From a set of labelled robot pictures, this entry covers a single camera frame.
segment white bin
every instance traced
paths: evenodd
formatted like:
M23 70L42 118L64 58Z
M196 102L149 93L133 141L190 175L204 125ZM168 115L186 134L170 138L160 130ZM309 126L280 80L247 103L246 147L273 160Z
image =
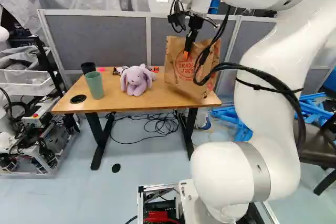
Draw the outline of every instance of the white bin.
M0 69L0 87L9 95L43 97L52 92L55 85L47 71Z

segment black cup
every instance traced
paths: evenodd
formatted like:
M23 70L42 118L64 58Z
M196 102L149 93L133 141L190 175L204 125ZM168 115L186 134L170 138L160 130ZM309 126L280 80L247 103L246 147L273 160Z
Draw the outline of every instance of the black cup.
M94 72L96 70L96 64L93 62L84 62L82 65L80 65L83 71L83 74Z

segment stuffed animal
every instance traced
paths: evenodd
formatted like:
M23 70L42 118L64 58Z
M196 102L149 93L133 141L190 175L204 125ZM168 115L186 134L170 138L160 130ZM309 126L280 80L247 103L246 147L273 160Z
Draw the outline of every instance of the stuffed animal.
M126 68L122 71L120 78L121 90L127 90L128 95L139 97L147 87L152 87L155 79L155 73L148 70L145 64Z

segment wooden table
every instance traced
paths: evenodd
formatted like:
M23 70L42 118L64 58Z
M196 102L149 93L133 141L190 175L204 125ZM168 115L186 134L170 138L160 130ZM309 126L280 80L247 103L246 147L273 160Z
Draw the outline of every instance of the wooden table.
M93 99L85 77L80 79L70 88L70 90L54 106L54 113L85 113L92 130L94 139L97 142L97 149L92 160L91 169L97 170L100 166L107 139L112 129L114 114L108 117L104 130L102 129L97 112L117 112L130 110L157 110L157 109L177 109L189 108L188 118L178 116L182 128L184 141L189 158L194 150L191 136L200 107L220 106L221 101L214 92L207 98L194 100L184 94L173 91L165 87L163 67L157 73L158 79L153 82L153 87L147 89L140 97L128 96L120 90L120 77L113 76L113 67L106 67L102 74L102 82L105 96L100 100ZM71 98L84 94L86 99L83 102L73 104Z

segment paper bag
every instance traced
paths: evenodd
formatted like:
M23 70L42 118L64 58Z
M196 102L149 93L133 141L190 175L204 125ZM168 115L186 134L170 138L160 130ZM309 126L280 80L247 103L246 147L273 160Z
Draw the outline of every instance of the paper bag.
M166 56L164 64L165 84L179 91L182 91L193 98L205 98L214 88L217 80L217 73L213 74L207 83L198 86L193 82L194 65L198 55L211 43L211 39L193 43L188 58L185 58L185 38L167 36ZM204 65L197 73L197 80L202 80L219 63L220 43L218 40L210 48L210 53Z

